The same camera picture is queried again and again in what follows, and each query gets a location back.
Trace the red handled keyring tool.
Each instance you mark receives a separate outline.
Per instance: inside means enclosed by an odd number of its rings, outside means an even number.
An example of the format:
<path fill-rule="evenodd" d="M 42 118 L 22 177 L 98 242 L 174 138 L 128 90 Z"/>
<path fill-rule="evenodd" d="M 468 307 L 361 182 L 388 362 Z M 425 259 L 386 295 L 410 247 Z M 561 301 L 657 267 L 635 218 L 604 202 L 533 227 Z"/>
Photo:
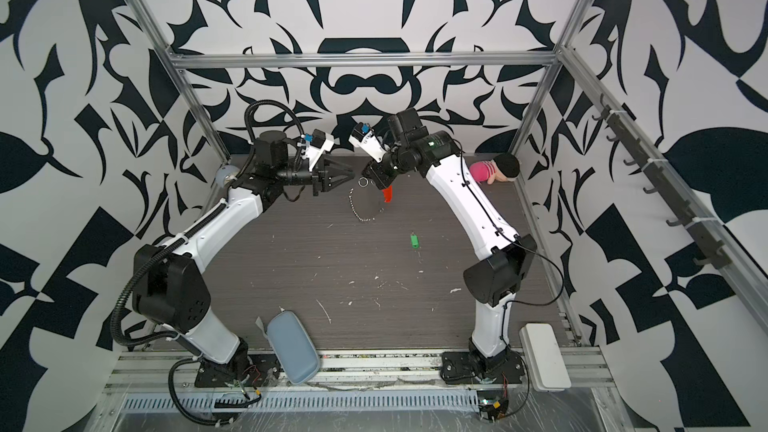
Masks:
<path fill-rule="evenodd" d="M 386 206 L 385 195 L 371 180 L 360 177 L 348 194 L 351 211 L 359 222 L 373 222 Z"/>

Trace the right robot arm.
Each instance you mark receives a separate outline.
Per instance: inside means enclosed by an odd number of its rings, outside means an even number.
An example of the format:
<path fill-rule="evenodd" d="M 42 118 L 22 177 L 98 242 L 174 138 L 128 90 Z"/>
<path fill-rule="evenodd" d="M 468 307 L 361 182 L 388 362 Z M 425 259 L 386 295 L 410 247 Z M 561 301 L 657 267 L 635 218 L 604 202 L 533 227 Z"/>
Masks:
<path fill-rule="evenodd" d="M 350 143 L 371 157 L 363 176 L 380 190 L 408 172 L 417 172 L 445 200 L 465 231 L 478 262 L 463 273 L 475 300 L 470 350 L 494 364 L 509 346 L 511 304 L 532 264 L 537 245 L 521 236 L 495 209 L 471 177 L 459 142 L 445 131 L 431 133 L 409 109 L 387 119 L 393 142 L 365 123 L 354 126 Z"/>

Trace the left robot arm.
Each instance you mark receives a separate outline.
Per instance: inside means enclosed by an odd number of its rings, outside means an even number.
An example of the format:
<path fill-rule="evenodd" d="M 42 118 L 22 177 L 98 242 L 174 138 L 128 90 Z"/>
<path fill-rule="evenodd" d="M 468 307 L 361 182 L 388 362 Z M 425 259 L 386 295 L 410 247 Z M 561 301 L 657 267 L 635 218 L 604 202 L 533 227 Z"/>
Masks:
<path fill-rule="evenodd" d="M 286 187 L 318 195 L 351 180 L 353 171 L 328 156 L 335 142 L 320 130 L 296 139 L 279 131 L 262 133 L 244 164 L 228 170 L 224 196 L 211 210 L 162 244 L 142 247 L 118 303 L 131 304 L 161 329 L 130 340 L 130 346 L 169 339 L 206 363 L 245 370 L 247 343 L 214 313 L 203 274 L 238 232 L 284 196 Z"/>

